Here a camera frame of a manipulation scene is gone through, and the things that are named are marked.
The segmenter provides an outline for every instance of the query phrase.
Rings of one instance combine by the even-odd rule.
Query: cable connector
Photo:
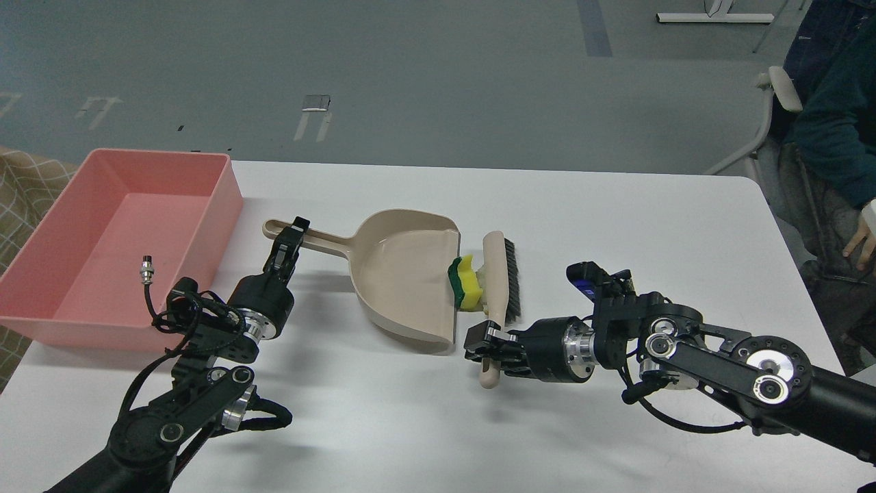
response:
[[[140,266],[140,282],[148,286],[152,284],[152,276],[155,274],[155,269],[152,267],[152,256],[143,256],[143,265]]]

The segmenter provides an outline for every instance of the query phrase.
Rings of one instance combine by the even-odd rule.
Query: dark green sleeve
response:
[[[833,61],[794,123],[803,162],[851,205],[876,197],[876,23]]]

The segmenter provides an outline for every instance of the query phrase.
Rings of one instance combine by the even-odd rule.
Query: gray floor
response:
[[[753,80],[800,6],[736,2],[779,13],[767,27],[655,20],[703,0],[7,1],[0,143],[72,162],[112,146],[699,173],[753,136]],[[331,95],[331,118],[296,140],[308,94]]]

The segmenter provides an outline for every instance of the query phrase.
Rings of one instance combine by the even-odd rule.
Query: person's hand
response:
[[[858,216],[858,231],[855,232],[855,235],[851,237],[849,244],[843,248],[843,256],[845,258],[849,258],[851,253],[861,245],[863,242],[863,246],[861,247],[861,255],[858,257],[858,270],[865,270],[867,266],[870,264],[870,259],[873,257],[873,250],[876,250],[876,236],[870,231],[870,227],[867,226],[866,221],[864,221],[864,214]]]

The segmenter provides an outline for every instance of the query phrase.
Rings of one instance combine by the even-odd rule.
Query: sponge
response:
[[[471,255],[457,257],[447,269],[450,287],[457,310],[477,311],[484,290],[477,282],[477,275],[471,269]]]

